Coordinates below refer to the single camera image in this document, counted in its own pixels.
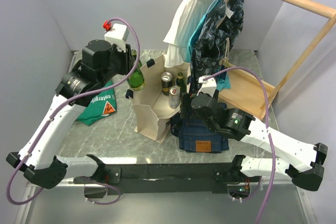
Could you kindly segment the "beige canvas tote bag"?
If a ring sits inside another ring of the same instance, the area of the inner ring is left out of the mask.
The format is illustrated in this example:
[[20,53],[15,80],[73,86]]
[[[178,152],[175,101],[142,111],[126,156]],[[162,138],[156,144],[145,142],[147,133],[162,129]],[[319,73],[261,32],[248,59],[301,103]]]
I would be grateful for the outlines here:
[[140,91],[128,90],[127,96],[136,114],[135,132],[146,136],[158,143],[162,143],[170,129],[170,118],[179,113],[180,108],[169,107],[169,96],[162,92],[161,75],[169,72],[173,79],[179,72],[184,80],[190,74],[189,63],[184,62],[172,68],[164,66],[165,55],[150,59],[140,68],[144,75],[144,88]]

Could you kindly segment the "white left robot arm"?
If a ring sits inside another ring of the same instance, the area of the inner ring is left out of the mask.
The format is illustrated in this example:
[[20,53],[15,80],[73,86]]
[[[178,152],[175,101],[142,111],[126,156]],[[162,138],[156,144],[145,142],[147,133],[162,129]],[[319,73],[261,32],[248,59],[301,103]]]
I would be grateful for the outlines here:
[[72,177],[103,182],[105,164],[96,156],[69,158],[56,156],[56,151],[73,122],[96,96],[94,92],[115,75],[127,75],[134,62],[129,44],[119,50],[106,40],[90,41],[82,49],[81,60],[61,79],[48,113],[33,137],[19,152],[9,153],[7,162],[22,171],[29,182],[44,189]]

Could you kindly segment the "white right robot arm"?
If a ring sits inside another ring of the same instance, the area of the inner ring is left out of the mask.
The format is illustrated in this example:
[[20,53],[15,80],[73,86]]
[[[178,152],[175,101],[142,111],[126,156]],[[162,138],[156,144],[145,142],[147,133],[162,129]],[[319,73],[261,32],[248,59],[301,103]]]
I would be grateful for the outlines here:
[[242,157],[230,168],[236,181],[245,177],[289,177],[298,187],[317,191],[323,180],[323,163],[328,148],[322,143],[307,144],[267,127],[253,115],[236,108],[227,109],[209,94],[183,94],[181,115],[196,115],[212,133],[260,147],[270,159]]

